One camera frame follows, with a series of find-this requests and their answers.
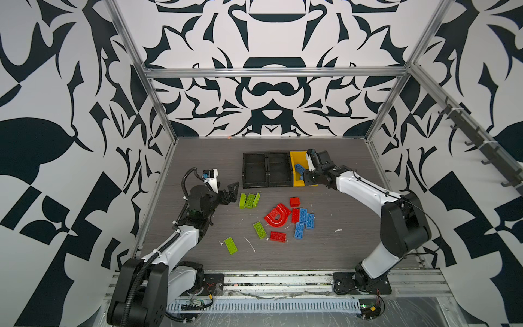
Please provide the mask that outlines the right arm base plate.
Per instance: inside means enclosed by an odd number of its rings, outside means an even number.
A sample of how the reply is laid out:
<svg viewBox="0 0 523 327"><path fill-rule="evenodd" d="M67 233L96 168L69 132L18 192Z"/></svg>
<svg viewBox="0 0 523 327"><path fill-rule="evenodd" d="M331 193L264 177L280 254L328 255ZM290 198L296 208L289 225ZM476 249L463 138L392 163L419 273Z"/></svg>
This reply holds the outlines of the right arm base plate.
<svg viewBox="0 0 523 327"><path fill-rule="evenodd" d="M392 287L387 274L377 279L369 279L356 272L336 272L332 276L334 279L333 292L337 295L392 294Z"/></svg>

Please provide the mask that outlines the blue lego brick front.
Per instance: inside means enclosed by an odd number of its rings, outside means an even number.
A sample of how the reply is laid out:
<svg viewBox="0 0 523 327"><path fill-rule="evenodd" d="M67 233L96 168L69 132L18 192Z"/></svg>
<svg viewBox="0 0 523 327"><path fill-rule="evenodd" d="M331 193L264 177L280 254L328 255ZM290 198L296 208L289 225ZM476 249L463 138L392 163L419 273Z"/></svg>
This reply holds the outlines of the blue lego brick front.
<svg viewBox="0 0 523 327"><path fill-rule="evenodd" d="M294 231L294 238L298 240L302 240L305 233L305 224L302 222L297 222L295 231Z"/></svg>

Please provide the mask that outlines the small red lego brick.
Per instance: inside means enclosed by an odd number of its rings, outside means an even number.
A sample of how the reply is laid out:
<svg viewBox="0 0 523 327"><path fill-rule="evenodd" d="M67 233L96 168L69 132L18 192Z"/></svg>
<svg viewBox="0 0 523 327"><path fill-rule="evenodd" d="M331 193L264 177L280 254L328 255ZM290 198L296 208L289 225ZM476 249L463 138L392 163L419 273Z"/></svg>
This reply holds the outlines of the small red lego brick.
<svg viewBox="0 0 523 327"><path fill-rule="evenodd" d="M299 207L301 204L300 199L298 197L292 197L290 198L290 206L291 208Z"/></svg>

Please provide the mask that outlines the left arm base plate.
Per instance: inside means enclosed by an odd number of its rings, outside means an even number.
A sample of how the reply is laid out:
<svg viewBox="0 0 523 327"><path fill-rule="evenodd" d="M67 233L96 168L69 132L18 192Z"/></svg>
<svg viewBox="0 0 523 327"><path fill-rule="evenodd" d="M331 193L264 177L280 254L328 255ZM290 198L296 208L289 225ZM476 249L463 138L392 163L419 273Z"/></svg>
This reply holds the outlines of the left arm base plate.
<svg viewBox="0 0 523 327"><path fill-rule="evenodd" d="M196 285L182 293L182 296L208 296L209 294L220 295L223 293L225 275L222 273L205 273L197 277Z"/></svg>

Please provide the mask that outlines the blue lego brick top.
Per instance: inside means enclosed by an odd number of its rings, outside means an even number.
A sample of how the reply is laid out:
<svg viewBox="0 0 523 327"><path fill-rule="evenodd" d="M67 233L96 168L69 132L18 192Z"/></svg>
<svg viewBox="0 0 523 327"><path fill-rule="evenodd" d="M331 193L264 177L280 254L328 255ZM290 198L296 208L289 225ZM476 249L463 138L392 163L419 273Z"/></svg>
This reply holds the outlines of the blue lego brick top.
<svg viewBox="0 0 523 327"><path fill-rule="evenodd" d="M300 174L300 175L303 175L304 172L305 172L305 168L301 164L299 164L299 163L297 163L295 165L295 169L298 172L298 174Z"/></svg>

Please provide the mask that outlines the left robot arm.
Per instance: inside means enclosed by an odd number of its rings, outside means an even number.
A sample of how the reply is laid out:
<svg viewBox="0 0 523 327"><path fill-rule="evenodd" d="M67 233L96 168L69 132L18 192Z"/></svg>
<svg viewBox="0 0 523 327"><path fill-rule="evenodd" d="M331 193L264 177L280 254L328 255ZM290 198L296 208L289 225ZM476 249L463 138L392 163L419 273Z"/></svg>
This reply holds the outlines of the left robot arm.
<svg viewBox="0 0 523 327"><path fill-rule="evenodd" d="M170 300L202 287L201 264L183 257L203 239L218 206L238 200L238 189L238 183L222 190L207 183L191 189L171 236L151 253L122 266L107 312L108 324L159 326Z"/></svg>

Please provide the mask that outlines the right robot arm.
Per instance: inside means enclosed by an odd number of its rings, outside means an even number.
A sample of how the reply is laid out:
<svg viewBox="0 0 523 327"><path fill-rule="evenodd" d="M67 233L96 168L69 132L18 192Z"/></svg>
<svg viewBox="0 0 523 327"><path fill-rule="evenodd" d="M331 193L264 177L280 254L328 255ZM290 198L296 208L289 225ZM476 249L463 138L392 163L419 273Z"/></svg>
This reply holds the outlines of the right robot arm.
<svg viewBox="0 0 523 327"><path fill-rule="evenodd" d="M380 242L356 266L349 291L375 290L404 257L431 240L428 216L414 193L401 195L380 187L347 166L337 166L327 151L309 149L306 159L309 165L303 174L306 185L325 185L347 194L380 218Z"/></svg>

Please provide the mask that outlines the blue lego brick large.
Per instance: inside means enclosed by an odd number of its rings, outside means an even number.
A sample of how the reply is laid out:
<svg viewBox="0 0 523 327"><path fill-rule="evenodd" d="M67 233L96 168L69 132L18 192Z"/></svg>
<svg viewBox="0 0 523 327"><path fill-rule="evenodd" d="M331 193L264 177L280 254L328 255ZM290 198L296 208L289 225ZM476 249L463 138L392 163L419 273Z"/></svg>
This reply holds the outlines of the blue lego brick large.
<svg viewBox="0 0 523 327"><path fill-rule="evenodd" d="M303 223L307 230L315 229L315 215L306 208L299 208L299 222Z"/></svg>

